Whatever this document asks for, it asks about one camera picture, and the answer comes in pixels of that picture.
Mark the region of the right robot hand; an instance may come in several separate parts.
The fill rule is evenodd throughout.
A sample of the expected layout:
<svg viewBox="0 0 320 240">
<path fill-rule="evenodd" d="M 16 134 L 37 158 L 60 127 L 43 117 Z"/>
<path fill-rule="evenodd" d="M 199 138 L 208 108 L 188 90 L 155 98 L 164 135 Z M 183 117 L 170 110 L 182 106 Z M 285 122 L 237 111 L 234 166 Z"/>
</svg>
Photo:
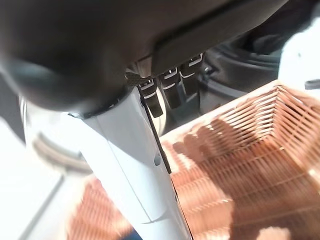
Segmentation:
<svg viewBox="0 0 320 240">
<path fill-rule="evenodd" d="M 0 70 L 23 99 L 74 117 L 75 139 L 144 240 L 190 240 L 146 100 L 179 98 L 209 48 L 283 0 L 3 0 Z"/>
</svg>

